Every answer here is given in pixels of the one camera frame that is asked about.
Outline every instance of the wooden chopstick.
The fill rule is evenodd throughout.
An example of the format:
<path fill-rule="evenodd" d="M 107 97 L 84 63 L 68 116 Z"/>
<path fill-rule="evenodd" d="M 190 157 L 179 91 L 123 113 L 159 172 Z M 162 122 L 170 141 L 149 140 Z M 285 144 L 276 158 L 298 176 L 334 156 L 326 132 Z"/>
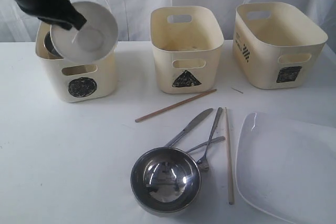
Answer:
<path fill-rule="evenodd" d="M 144 121 L 144 120 L 146 120 L 146 119 L 152 118 L 152 117 L 154 117 L 154 116 L 156 116 L 156 115 L 160 115 L 160 114 L 162 114 L 163 112 L 166 112 L 166 111 L 168 111 L 168 110 L 174 109 L 174 108 L 176 108 L 176 107 L 178 107 L 178 106 L 184 105 L 184 104 L 186 104 L 186 103 L 188 103 L 188 102 L 191 102 L 191 101 L 194 101 L 194 100 L 196 100 L 196 99 L 198 99 L 198 98 L 204 97 L 204 96 L 206 96 L 206 95 L 208 95 L 208 94 L 211 94 L 211 93 L 213 93 L 213 92 L 215 92 L 215 91 L 217 91 L 217 89 L 213 89 L 213 90 L 209 90 L 209 91 L 203 92 L 203 93 L 201 93 L 201 94 L 198 94 L 198 95 L 196 95 L 196 96 L 194 96 L 194 97 L 191 97 L 191 98 L 189 98 L 189 99 L 186 99 L 186 100 L 184 100 L 184 101 L 178 102 L 178 103 L 176 103 L 176 104 L 170 105 L 170 106 L 168 106 L 168 107 L 165 107 L 165 108 L 163 108 L 163 109 L 160 109 L 160 110 L 155 111 L 155 112 L 153 112 L 153 113 L 150 113 L 150 114 L 148 114 L 148 115 L 142 116 L 142 117 L 136 119 L 135 122 L 136 122 L 136 123 L 140 123 L 140 122 L 142 122 L 142 121 Z"/>
<path fill-rule="evenodd" d="M 235 195 L 234 195 L 233 175 L 232 175 L 230 128 L 226 108 L 224 109 L 224 114 L 226 122 L 225 139 L 226 139 L 226 153 L 227 153 L 227 189 L 228 189 L 229 204 L 233 205 L 235 203 Z"/>

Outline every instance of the white table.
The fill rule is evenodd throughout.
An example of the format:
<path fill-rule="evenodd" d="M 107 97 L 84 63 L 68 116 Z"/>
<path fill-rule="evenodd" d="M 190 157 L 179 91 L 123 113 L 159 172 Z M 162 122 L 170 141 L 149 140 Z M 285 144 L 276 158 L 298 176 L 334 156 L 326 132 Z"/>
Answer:
<path fill-rule="evenodd" d="M 217 92 L 142 123 L 134 119 L 193 96 L 157 88 L 149 42 L 120 42 L 117 91 L 80 103 L 56 97 L 34 43 L 2 43 L 0 57 L 3 224 L 284 223 L 249 206 L 236 189 L 236 204 L 228 204 L 223 143 L 209 150 L 211 172 L 203 177 L 198 200 L 175 219 L 159 219 L 137 205 L 131 168 L 141 154 L 164 145 L 209 107 L 229 108 L 233 159 L 243 120 L 252 111 L 336 127 L 336 55 L 328 46 L 302 87 L 260 90 L 247 82 L 232 56 L 232 41 L 226 41 Z M 214 116 L 178 147 L 207 140 Z M 223 121 L 215 134 L 224 134 Z"/>

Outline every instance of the cream plastic bin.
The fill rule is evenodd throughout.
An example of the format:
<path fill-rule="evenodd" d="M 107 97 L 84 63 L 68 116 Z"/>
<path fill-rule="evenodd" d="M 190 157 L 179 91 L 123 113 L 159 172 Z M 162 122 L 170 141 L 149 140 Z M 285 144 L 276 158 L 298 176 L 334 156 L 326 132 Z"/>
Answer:
<path fill-rule="evenodd" d="M 162 91 L 195 93 L 214 85 L 224 37 L 209 9 L 178 6 L 153 11 L 151 41 Z"/>
<path fill-rule="evenodd" d="M 35 50 L 61 100 L 79 102 L 106 96 L 116 89 L 118 80 L 114 52 L 90 65 L 77 66 L 48 53 L 44 38 L 49 30 L 48 24 L 41 23 Z"/>
<path fill-rule="evenodd" d="M 328 36 L 296 7 L 251 3 L 237 7 L 233 54 L 261 89 L 302 85 Z"/>

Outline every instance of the knife blade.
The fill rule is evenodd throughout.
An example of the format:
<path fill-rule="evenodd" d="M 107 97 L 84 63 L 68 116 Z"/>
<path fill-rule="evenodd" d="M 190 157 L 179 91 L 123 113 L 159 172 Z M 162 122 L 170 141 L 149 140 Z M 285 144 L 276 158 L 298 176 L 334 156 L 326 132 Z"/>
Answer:
<path fill-rule="evenodd" d="M 194 119 L 190 121 L 190 123 L 173 139 L 171 139 L 164 147 L 172 147 L 174 144 L 176 144 L 182 137 L 184 137 L 187 133 L 189 133 L 193 128 L 195 128 L 197 125 L 199 125 L 204 119 L 206 119 L 211 112 L 213 112 L 214 109 L 210 108 L 203 112 L 201 112 L 199 115 L 197 115 Z"/>

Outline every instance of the black triangle label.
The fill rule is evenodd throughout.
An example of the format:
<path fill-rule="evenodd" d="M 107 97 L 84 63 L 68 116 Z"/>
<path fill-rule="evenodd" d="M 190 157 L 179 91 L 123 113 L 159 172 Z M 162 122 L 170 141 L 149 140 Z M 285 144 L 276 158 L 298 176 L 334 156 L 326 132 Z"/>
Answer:
<path fill-rule="evenodd" d="M 201 85 L 201 82 L 198 81 L 193 76 L 193 74 L 187 70 L 184 70 L 184 72 L 179 77 L 177 77 L 173 83 L 174 88 L 193 87 L 198 85 Z"/>

